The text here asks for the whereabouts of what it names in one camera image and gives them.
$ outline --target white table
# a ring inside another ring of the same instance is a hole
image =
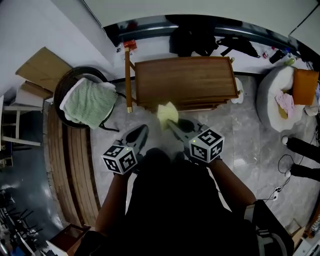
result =
[[[20,128],[20,115],[22,112],[27,111],[42,111],[42,107],[35,106],[4,106],[4,96],[0,97],[0,134],[1,126],[15,126],[15,138],[2,136],[1,140],[5,142],[19,143],[32,146],[41,146],[40,142],[24,140],[19,138],[19,128]],[[3,112],[16,112],[15,123],[2,124],[2,114]]]

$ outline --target black pants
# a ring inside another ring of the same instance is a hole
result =
[[[293,164],[290,172],[293,176],[309,178],[320,182],[320,169],[311,169],[302,165]]]
[[[310,158],[320,164],[320,148],[311,145],[298,138],[289,138],[286,146],[291,151],[298,153],[306,158]]]
[[[320,149],[298,138],[289,138],[287,147],[293,152],[312,159],[320,164]],[[291,175],[309,178],[320,182],[320,169],[311,169],[302,165],[293,164],[291,167]]]

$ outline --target black shirt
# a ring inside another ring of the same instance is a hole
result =
[[[89,231],[75,256],[256,255],[254,228],[223,207],[206,168],[148,153],[123,225],[109,237]]]

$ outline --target black basket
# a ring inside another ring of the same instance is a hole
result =
[[[71,70],[69,70],[67,73],[63,75],[63,77],[60,79],[59,83],[57,84],[54,96],[53,96],[53,104],[55,111],[60,118],[60,120],[67,126],[72,128],[88,128],[89,126],[83,123],[75,123],[72,121],[69,121],[66,119],[65,113],[63,110],[61,110],[60,104],[64,97],[66,96],[67,92],[79,81],[80,78],[83,77],[83,75],[91,75],[98,79],[100,79],[103,83],[108,82],[106,77],[96,68],[90,67],[90,66],[78,66],[74,67]],[[119,132],[118,129],[112,129],[112,128],[106,128],[104,126],[105,121],[108,120],[108,118],[111,116],[113,112],[114,107],[112,107],[112,110],[110,114],[102,121],[102,123],[99,125],[100,128],[107,130],[107,131],[115,131]]]

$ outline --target bottle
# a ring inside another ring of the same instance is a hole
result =
[[[283,64],[286,65],[286,66],[291,66],[291,65],[293,65],[293,64],[295,63],[296,59],[297,59],[297,58],[296,58],[295,56],[293,56],[292,54],[290,54],[290,55],[289,55],[289,59],[286,60]]]
[[[274,55],[272,55],[269,58],[269,61],[273,64],[276,63],[278,60],[282,59],[284,56],[286,56],[290,52],[289,48],[286,48],[285,50],[277,50]]]
[[[275,51],[275,47],[272,46],[271,48],[267,49],[263,54],[262,57],[264,57],[265,59],[268,59],[270,54],[272,54]]]

